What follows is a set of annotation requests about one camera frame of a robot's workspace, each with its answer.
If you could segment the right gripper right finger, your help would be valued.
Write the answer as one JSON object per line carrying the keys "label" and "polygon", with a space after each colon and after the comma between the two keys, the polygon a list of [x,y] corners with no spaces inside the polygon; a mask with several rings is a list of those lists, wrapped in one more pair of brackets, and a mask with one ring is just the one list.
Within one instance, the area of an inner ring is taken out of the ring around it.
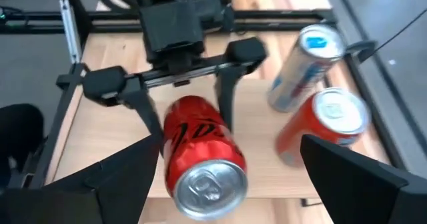
{"label": "right gripper right finger", "polygon": [[334,224],[427,224],[427,179],[314,135],[300,153]]}

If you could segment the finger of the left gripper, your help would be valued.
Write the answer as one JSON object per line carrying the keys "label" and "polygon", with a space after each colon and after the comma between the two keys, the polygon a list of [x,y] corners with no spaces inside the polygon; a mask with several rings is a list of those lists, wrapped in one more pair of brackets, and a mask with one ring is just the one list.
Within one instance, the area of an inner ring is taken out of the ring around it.
{"label": "finger of the left gripper", "polygon": [[85,97],[102,106],[124,105],[134,109],[155,137],[159,152],[163,153],[163,129],[149,96],[152,82],[163,76],[161,70],[129,74],[123,67],[113,66],[88,72],[81,84]]}
{"label": "finger of the left gripper", "polygon": [[253,73],[266,59],[264,44],[257,37],[228,43],[216,67],[215,94],[220,115],[233,132],[234,92],[239,80]]}

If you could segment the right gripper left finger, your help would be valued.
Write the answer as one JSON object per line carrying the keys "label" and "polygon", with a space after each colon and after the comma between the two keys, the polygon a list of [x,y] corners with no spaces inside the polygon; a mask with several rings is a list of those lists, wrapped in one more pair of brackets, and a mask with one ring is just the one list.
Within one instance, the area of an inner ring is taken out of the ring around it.
{"label": "right gripper left finger", "polygon": [[39,189],[6,190],[0,224],[137,224],[160,142],[150,135]]}

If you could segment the red soda can blue logo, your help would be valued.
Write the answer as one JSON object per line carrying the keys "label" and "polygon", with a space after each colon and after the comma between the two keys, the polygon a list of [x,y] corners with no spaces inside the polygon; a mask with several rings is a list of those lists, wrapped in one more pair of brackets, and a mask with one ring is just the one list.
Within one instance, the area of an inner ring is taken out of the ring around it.
{"label": "red soda can blue logo", "polygon": [[302,135],[315,135],[349,147],[367,130],[370,110],[353,93],[330,87],[308,97],[276,137],[276,153],[284,164],[303,167]]}

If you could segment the red cola can black lettering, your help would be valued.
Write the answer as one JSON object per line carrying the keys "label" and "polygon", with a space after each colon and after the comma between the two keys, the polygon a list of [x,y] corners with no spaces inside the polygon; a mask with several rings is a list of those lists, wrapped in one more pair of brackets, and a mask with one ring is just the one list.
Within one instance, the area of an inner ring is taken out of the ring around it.
{"label": "red cola can black lettering", "polygon": [[165,188],[179,211],[210,221],[233,211],[246,197],[246,160],[219,111],[187,95],[165,113]]}

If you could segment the slim silver blue can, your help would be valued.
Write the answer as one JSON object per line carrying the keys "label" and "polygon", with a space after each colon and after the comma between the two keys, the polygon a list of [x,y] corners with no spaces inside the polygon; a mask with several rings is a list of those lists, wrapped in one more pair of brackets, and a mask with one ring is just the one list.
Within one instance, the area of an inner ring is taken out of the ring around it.
{"label": "slim silver blue can", "polygon": [[276,111],[290,111],[345,52],[346,43],[335,28],[304,27],[268,91],[268,103]]}

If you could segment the silver aluminium bar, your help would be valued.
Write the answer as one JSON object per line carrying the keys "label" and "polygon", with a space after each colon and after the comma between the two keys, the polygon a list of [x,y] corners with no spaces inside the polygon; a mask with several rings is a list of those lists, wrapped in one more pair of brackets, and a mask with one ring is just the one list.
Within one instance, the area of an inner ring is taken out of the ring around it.
{"label": "silver aluminium bar", "polygon": [[59,4],[71,63],[79,63],[81,61],[81,43],[73,7],[69,0],[59,0]]}

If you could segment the black table frame rails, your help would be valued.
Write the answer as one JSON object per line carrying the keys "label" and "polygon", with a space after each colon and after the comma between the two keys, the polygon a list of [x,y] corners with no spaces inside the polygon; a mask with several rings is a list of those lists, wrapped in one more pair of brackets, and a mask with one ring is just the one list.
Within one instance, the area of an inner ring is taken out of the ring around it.
{"label": "black table frame rails", "polygon": [[[77,14],[85,18],[81,24],[82,31],[79,32],[83,37],[82,47],[87,47],[87,38],[91,33],[140,33],[142,31],[138,24],[132,23],[132,20],[137,18],[134,11],[79,11]],[[305,26],[316,23],[326,23],[333,27],[338,25],[338,20],[331,9],[233,11],[232,17],[232,21],[241,19],[243,23],[234,23],[230,30],[220,31],[299,31]],[[406,169],[407,166],[397,148],[397,142],[392,139],[391,132],[374,102],[374,96],[359,70],[360,64],[354,55],[345,55],[344,66],[348,72],[348,79],[353,82],[356,90],[372,109],[373,124],[381,148],[393,166]],[[44,186],[47,183],[48,172],[58,163],[54,154],[63,150],[59,145],[59,134],[68,130],[65,125],[66,115],[75,115],[71,102],[73,99],[81,98],[76,91],[77,84],[81,74],[88,69],[84,63],[71,64],[69,72],[57,78],[57,86],[62,94],[46,145],[33,172],[33,179],[29,183],[30,188],[37,189]]]}

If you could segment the wooden shelf black metal frame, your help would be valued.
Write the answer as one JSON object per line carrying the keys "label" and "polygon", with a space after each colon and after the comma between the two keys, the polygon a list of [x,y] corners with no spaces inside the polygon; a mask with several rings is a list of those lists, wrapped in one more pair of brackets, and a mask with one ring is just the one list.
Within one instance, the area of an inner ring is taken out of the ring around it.
{"label": "wooden shelf black metal frame", "polygon": [[[274,140],[290,118],[266,102],[270,82],[242,79],[235,89],[233,133],[248,165],[249,198],[316,197],[304,169],[284,165]],[[139,115],[126,107],[102,107],[76,87],[46,174],[46,183],[70,175],[148,136]]]}

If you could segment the black frame clamp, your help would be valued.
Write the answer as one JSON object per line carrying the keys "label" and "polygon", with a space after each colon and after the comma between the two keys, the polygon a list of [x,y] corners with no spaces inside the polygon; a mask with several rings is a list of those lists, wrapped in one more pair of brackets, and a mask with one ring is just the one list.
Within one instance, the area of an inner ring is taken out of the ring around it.
{"label": "black frame clamp", "polygon": [[373,40],[359,41],[348,45],[346,54],[354,55],[360,63],[363,63],[375,53],[377,45],[378,42]]}

